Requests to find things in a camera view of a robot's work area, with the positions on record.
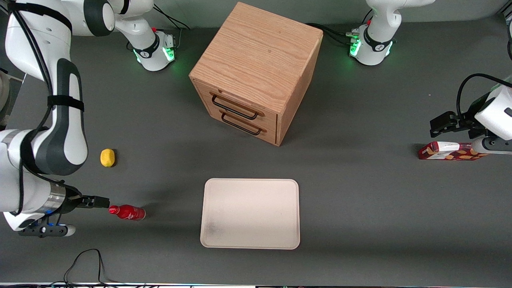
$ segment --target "red and white box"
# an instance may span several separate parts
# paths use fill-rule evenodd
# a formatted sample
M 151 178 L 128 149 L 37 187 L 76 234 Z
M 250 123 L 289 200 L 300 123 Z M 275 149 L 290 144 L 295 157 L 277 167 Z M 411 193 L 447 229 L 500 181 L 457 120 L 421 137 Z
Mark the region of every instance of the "red and white box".
M 471 148 L 471 143 L 430 142 L 418 151 L 421 160 L 466 160 L 474 161 L 488 153 L 478 153 Z

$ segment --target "black strap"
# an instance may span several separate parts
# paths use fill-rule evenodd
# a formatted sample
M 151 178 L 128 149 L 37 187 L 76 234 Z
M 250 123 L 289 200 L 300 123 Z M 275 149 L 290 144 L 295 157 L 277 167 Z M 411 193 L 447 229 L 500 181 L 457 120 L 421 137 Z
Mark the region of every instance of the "black strap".
M 55 11 L 51 8 L 48 8 L 46 6 L 39 5 L 39 4 L 32 4 L 32 3 L 16 3 L 13 1 L 9 1 L 9 3 L 7 4 L 7 8 L 9 9 L 10 12 L 12 12 L 12 11 L 27 11 L 27 12 L 34 13 L 34 14 L 41 15 L 41 16 L 43 16 L 43 15 L 50 16 L 50 17 L 62 22 L 64 25 L 66 25 L 69 28 L 70 31 L 73 31 L 73 28 L 71 26 L 71 21 L 69 21 L 69 19 L 67 19 L 66 16 L 64 16 L 60 12 Z
M 389 45 L 389 43 L 391 43 L 391 41 L 393 40 L 393 39 L 391 39 L 386 42 L 379 42 L 379 41 L 373 40 L 370 37 L 370 35 L 368 34 L 368 27 L 366 27 L 363 36 L 364 36 L 366 43 L 368 43 L 368 45 L 370 45 L 372 47 L 374 52 L 380 52 L 380 51 L 384 50 Z
M 154 33 L 154 34 L 155 34 L 155 41 L 153 42 L 153 44 L 151 44 L 151 46 L 147 47 L 146 49 L 137 49 L 137 48 L 133 49 L 142 58 L 146 58 L 146 59 L 151 58 L 153 53 L 158 49 L 158 47 L 160 47 L 160 37 L 158 37 L 158 35 L 156 33 Z
M 48 96 L 48 106 L 69 106 L 79 110 L 84 109 L 83 102 L 67 95 L 52 95 Z
M 123 15 L 128 11 L 128 7 L 130 6 L 130 0 L 124 0 L 123 9 L 121 9 L 121 12 L 119 14 Z

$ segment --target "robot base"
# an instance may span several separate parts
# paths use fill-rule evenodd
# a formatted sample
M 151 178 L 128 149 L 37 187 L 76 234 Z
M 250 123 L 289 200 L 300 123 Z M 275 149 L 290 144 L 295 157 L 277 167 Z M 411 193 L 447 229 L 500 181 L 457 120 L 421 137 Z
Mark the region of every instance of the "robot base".
M 160 71 L 175 60 L 174 37 L 161 31 L 155 33 L 159 38 L 159 46 L 149 58 L 138 54 L 135 50 L 137 61 L 148 71 Z
M 368 43 L 366 43 L 362 37 L 367 27 L 368 25 L 365 24 L 358 28 L 352 29 L 352 33 L 358 33 L 359 37 L 356 38 L 355 42 L 350 47 L 349 55 L 356 58 L 356 60 L 363 65 L 375 66 L 380 64 L 384 58 L 389 55 L 393 42 L 391 42 L 387 47 L 383 47 L 383 49 L 379 52 L 373 51 L 373 48 Z

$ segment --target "green led light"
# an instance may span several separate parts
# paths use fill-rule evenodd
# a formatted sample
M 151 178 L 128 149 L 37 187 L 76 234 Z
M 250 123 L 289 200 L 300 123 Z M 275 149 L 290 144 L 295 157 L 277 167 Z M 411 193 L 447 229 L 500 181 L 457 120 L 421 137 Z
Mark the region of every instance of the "green led light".
M 391 46 L 393 46 L 393 41 L 391 41 L 391 42 L 389 43 L 389 48 L 388 48 L 388 51 L 386 52 L 386 56 L 388 56 L 388 55 L 389 55 L 389 52 L 391 51 Z
M 350 48 L 350 54 L 352 56 L 356 56 L 359 52 L 359 48 L 361 47 L 361 40 L 357 40 L 354 44 L 352 44 L 352 48 Z
M 137 57 L 137 62 L 140 63 L 140 59 L 139 59 L 139 55 L 137 54 L 137 52 L 135 52 L 135 49 L 133 50 L 133 53 L 135 54 L 135 56 Z
M 165 48 L 162 47 L 162 51 L 165 54 L 165 57 L 167 57 L 167 60 L 171 62 L 174 60 L 174 49 L 173 48 Z

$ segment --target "wall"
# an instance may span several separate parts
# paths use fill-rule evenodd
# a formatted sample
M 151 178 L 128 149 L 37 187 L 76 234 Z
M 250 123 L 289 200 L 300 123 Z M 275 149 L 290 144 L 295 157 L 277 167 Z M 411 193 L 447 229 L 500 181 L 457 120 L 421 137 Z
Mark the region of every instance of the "wall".
M 238 0 L 155 0 L 170 16 L 191 27 L 219 27 Z M 300 21 L 320 24 L 355 23 L 369 8 L 364 0 L 244 0 L 258 8 Z M 474 20 L 496 13 L 507 0 L 437 0 L 402 10 L 405 22 Z M 152 26 L 170 28 L 156 11 L 147 15 Z

